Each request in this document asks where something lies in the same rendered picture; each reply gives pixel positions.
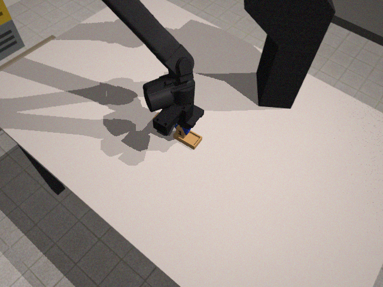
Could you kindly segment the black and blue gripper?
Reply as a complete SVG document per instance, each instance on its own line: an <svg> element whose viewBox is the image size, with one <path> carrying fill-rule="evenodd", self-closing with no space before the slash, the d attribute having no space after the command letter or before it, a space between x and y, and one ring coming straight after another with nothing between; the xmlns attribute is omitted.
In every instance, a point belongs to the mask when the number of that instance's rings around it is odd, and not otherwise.
<svg viewBox="0 0 383 287"><path fill-rule="evenodd" d="M176 103L176 101L174 101L174 103ZM193 116L191 117L191 119L189 119L187 123L183 123L182 121L178 120L177 124L175 125L175 128L177 127L177 125L182 126L182 129L184 130L184 133L186 135L189 133L190 129L196 125L196 122L198 121L198 119L200 119L204 115L204 110L194 105L194 100L188 104L176 103L179 106L188 106L192 103L193 103Z"/></svg>

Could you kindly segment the brown wooden tray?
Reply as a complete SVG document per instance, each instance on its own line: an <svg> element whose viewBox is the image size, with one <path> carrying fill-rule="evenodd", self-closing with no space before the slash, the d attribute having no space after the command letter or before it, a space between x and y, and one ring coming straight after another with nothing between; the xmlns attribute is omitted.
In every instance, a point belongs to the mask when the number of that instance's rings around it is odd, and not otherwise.
<svg viewBox="0 0 383 287"><path fill-rule="evenodd" d="M183 144L189 146L192 149L195 149L199 143L202 140L202 136L198 135L197 133L190 131L188 135L183 138L182 136L176 134L176 132L173 134L173 138L176 140L182 142Z"/></svg>

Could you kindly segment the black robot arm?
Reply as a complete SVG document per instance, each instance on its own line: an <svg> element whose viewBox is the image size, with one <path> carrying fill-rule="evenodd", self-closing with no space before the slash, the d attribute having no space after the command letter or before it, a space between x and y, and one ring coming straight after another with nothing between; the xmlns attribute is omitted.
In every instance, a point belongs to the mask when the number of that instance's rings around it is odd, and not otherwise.
<svg viewBox="0 0 383 287"><path fill-rule="evenodd" d="M178 120L187 123L193 116L194 59L149 12L140 0L102 0L168 69L168 74L143 85L150 112L162 109L153 119L153 128L170 136ZM174 103L176 101L176 103Z"/></svg>

